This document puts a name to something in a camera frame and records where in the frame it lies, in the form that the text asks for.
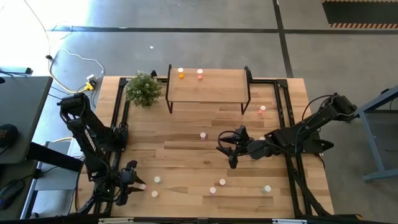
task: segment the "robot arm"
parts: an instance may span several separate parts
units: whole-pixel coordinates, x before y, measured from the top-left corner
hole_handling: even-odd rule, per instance
[[[233,169],[237,166],[238,156],[247,154],[253,159],[260,159],[282,152],[290,156],[304,152],[297,149],[305,149],[305,153],[321,153],[333,147],[333,143],[319,139],[315,131],[330,121],[351,121],[356,109],[357,107],[345,96],[335,93],[324,101],[316,113],[292,127],[276,129],[265,134],[265,140],[250,138],[244,126],[235,131],[224,131],[219,135],[217,150],[229,157],[229,166]],[[221,137],[224,133],[233,134]],[[235,150],[223,147],[221,142],[235,144]]]
[[[131,192],[142,191],[135,187],[128,187],[135,182],[144,184],[134,170],[137,161],[130,161],[121,172],[110,168],[105,156],[107,152],[121,152],[126,147],[128,125],[109,128],[97,118],[90,109],[90,101],[84,93],[76,93],[65,97],[57,103],[60,116],[73,133],[73,137],[80,145],[86,160],[85,165],[89,181],[95,183],[93,195],[78,213],[88,213],[96,202],[116,202],[124,205]],[[109,194],[109,186],[119,187],[119,195]]]

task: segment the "potted plant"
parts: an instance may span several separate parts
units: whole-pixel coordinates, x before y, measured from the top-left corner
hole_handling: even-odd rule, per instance
[[[138,71],[136,77],[131,78],[124,87],[127,100],[136,106],[148,108],[157,103],[157,98],[162,94],[160,83],[148,73]]]

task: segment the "wooden platform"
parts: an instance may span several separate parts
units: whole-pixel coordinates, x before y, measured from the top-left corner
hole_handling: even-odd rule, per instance
[[[248,83],[244,69],[203,69],[198,80],[197,69],[184,68],[180,79],[177,68],[170,71],[170,102],[247,103]]]
[[[96,114],[102,122],[111,123],[119,77],[104,77]],[[302,79],[288,79],[295,120],[301,118],[308,103]],[[123,104],[119,112],[121,120]],[[264,114],[258,109],[265,105]],[[293,217],[289,181],[283,156],[251,160],[239,158],[238,168],[230,169],[228,158],[216,150],[217,135],[243,124],[251,137],[258,139],[279,128],[275,93],[272,85],[251,85],[251,104],[245,115],[232,104],[175,103],[169,114],[164,96],[149,109],[129,110],[129,141],[122,155],[121,167],[132,159],[138,161],[137,173],[147,182],[145,192],[132,193],[127,205],[114,205],[112,216],[124,217]],[[206,132],[208,139],[200,140]],[[303,155],[307,183],[324,208],[333,213],[325,171],[319,158]],[[155,176],[163,180],[154,182]],[[219,186],[220,178],[226,179]],[[261,192],[270,185],[272,191]],[[210,187],[217,192],[210,195]],[[83,170],[79,183],[79,204],[90,197],[93,184]],[[151,192],[159,192],[152,198]],[[301,208],[302,194],[299,192]]]

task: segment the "floor mat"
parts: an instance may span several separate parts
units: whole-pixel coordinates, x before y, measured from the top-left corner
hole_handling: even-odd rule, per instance
[[[322,6],[333,28],[398,28],[398,2],[395,1],[323,0]]]

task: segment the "gray floor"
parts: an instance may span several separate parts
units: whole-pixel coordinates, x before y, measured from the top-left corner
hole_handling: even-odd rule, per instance
[[[276,28],[271,0],[60,1],[58,5],[48,0],[28,2],[47,28],[56,24]],[[320,0],[279,0],[279,5],[286,29],[329,29]],[[24,6],[6,6],[3,11],[10,12],[0,12],[0,18],[2,13],[12,16],[18,7]],[[29,22],[34,22],[34,18],[22,21],[23,24]],[[32,38],[37,38],[38,43],[43,42],[45,37],[40,33],[40,27],[35,25],[31,29],[36,33],[32,31],[21,44],[29,43]],[[51,41],[56,42],[52,44],[53,54],[57,48],[62,48],[98,59],[105,66],[106,75],[133,75],[137,70],[152,69],[164,75],[171,63],[177,67],[202,68],[243,68],[248,65],[255,77],[286,77],[277,34],[74,32],[58,41],[62,35],[50,34]],[[310,99],[338,92],[361,106],[398,83],[396,35],[289,34],[286,39],[293,75],[305,79]],[[23,57],[20,62],[31,62],[29,66],[37,71],[35,74],[46,75],[47,62],[42,59],[45,50],[41,49],[28,52],[33,52],[31,57],[23,53],[17,56]],[[13,56],[13,61],[17,61],[17,56]],[[59,53],[53,66],[53,74],[74,89],[86,76],[99,72],[95,63],[63,52]],[[56,102],[56,99],[48,98],[34,141],[71,136],[58,116]],[[317,106],[314,104],[311,109],[314,111]],[[398,109],[398,101],[393,108]],[[367,184],[362,181],[362,175],[376,171],[376,165],[360,121],[330,123],[322,128],[321,136],[335,143],[335,147],[325,153],[326,175],[335,212],[359,213],[367,220],[398,223],[398,177]]]

